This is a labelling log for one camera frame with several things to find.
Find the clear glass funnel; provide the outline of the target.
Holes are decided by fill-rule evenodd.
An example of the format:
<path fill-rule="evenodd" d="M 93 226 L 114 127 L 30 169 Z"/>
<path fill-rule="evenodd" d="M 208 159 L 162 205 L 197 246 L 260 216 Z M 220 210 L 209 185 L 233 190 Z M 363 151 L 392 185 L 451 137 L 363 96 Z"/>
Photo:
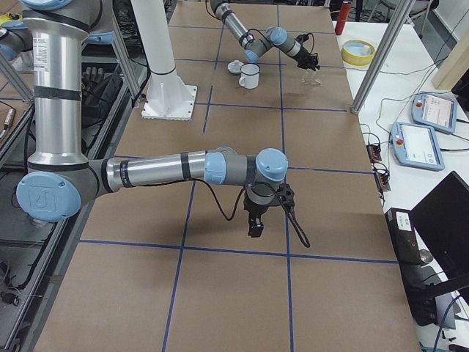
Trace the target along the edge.
<path fill-rule="evenodd" d="M 317 72 L 311 69 L 305 71 L 301 81 L 306 85 L 322 86 L 322 81 L 318 77 Z"/>

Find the yellow rimmed bowl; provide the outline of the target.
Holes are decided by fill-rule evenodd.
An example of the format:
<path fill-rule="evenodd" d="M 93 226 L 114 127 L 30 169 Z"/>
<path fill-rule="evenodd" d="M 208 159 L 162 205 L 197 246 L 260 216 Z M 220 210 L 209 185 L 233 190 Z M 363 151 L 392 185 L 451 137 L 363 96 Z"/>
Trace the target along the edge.
<path fill-rule="evenodd" d="M 376 48 L 365 40 L 348 40 L 341 48 L 344 62 L 354 66 L 367 66 L 374 58 Z"/>

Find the white enamel mug blue rim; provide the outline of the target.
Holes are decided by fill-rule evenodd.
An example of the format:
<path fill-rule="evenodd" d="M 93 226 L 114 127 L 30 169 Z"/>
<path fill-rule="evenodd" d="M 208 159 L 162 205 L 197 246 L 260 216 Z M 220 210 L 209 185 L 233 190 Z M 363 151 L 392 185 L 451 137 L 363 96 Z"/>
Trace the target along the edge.
<path fill-rule="evenodd" d="M 256 64 L 246 63 L 240 68 L 238 84 L 245 89 L 255 89 L 259 85 L 260 68 Z"/>

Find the red cylinder tube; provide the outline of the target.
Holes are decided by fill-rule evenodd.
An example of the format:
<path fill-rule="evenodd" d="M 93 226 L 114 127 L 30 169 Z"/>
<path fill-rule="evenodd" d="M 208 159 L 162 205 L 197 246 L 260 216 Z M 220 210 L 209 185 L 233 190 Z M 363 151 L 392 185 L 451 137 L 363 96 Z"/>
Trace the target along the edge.
<path fill-rule="evenodd" d="M 350 10 L 352 7 L 352 1 L 344 0 L 341 3 L 341 7 L 339 10 L 339 15 L 336 19 L 336 26 L 335 26 L 335 34 L 340 36 L 344 30 L 345 24 L 347 22 L 348 16 L 350 14 Z"/>

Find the white ceramic lid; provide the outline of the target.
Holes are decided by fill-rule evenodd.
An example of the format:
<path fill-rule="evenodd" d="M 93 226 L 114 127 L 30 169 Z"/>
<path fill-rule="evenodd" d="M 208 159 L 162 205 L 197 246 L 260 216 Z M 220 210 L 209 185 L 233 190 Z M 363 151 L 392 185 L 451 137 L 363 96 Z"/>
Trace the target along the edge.
<path fill-rule="evenodd" d="M 239 61 L 239 60 L 234 60 L 232 62 L 230 62 L 228 65 L 227 65 L 227 70 L 229 71 L 229 73 L 231 73 L 232 75 L 240 75 L 241 74 L 241 69 L 242 69 L 242 66 L 244 65 L 243 62 Z"/>

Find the near teach pendant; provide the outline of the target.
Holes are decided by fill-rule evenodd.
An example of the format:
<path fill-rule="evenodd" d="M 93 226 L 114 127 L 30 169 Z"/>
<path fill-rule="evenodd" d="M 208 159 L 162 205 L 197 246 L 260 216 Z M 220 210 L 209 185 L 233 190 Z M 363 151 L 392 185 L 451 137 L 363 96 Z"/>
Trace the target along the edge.
<path fill-rule="evenodd" d="M 433 127 L 395 122 L 391 129 L 394 155 L 399 164 L 430 171 L 442 171 L 445 164 Z"/>

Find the teach pendant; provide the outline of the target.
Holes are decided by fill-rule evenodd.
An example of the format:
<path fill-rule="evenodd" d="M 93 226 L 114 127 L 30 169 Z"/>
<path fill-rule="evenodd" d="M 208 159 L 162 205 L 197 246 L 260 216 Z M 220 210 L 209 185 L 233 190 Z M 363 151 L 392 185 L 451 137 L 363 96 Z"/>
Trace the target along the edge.
<path fill-rule="evenodd" d="M 452 134 L 456 130 L 457 102 L 441 93 L 420 92 L 413 98 L 413 121 L 436 131 Z"/>
<path fill-rule="evenodd" d="M 394 155 L 399 164 L 430 171 L 442 171 L 445 164 L 433 127 L 395 122 L 391 129 Z"/>

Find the far teach pendant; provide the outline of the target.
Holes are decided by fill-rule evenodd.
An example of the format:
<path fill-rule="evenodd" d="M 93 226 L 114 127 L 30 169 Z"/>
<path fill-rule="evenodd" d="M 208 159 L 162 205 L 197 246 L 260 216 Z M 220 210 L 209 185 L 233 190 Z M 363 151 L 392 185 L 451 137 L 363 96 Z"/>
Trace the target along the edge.
<path fill-rule="evenodd" d="M 420 92 L 413 98 L 413 121 L 436 131 L 452 134 L 456 130 L 457 102 L 441 93 Z"/>

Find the black monitor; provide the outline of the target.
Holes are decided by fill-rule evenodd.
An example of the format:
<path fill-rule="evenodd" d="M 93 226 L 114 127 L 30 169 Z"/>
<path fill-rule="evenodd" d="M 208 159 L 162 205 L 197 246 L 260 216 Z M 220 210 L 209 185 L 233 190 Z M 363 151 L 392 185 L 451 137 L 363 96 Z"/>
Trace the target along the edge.
<path fill-rule="evenodd" d="M 468 272 L 468 184 L 457 172 L 410 211 L 410 220 L 449 279 Z"/>

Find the black computer box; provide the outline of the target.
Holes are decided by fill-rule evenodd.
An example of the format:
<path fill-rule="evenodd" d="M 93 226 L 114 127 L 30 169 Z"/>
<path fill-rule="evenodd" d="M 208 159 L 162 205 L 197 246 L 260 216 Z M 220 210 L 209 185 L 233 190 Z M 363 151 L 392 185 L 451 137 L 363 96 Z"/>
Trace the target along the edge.
<path fill-rule="evenodd" d="M 468 286 L 467 279 L 456 276 L 443 281 L 437 277 L 429 265 L 433 256 L 418 247 L 408 210 L 390 208 L 385 218 L 414 320 L 420 326 L 435 324 L 455 329 L 454 310 L 447 306 L 452 292 Z"/>

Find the aluminium frame post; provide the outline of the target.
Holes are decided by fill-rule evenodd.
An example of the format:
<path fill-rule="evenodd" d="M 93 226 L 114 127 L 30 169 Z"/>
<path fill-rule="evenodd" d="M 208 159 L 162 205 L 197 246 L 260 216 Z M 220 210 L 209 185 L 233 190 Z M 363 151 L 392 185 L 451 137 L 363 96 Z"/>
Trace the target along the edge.
<path fill-rule="evenodd" d="M 394 10 L 394 14 L 391 17 L 389 24 L 387 25 L 380 44 L 377 47 L 374 58 L 369 65 L 369 69 L 366 71 L 366 74 L 354 98 L 351 106 L 351 112 L 353 114 L 358 114 L 363 107 L 377 77 L 379 76 L 381 68 L 384 65 L 384 62 L 389 55 L 392 46 L 395 43 L 396 38 L 399 35 L 402 26 L 410 14 L 410 11 L 413 8 L 415 2 L 415 0 L 401 0 L 397 4 L 396 9 Z"/>

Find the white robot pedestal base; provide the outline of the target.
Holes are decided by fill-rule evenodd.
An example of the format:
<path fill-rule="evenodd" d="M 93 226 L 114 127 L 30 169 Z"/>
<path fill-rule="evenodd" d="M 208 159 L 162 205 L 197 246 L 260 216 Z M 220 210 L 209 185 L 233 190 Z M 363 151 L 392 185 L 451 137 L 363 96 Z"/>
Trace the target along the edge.
<path fill-rule="evenodd" d="M 185 84 L 177 73 L 164 4 L 161 0 L 131 4 L 150 71 L 142 117 L 189 121 L 197 87 Z"/>

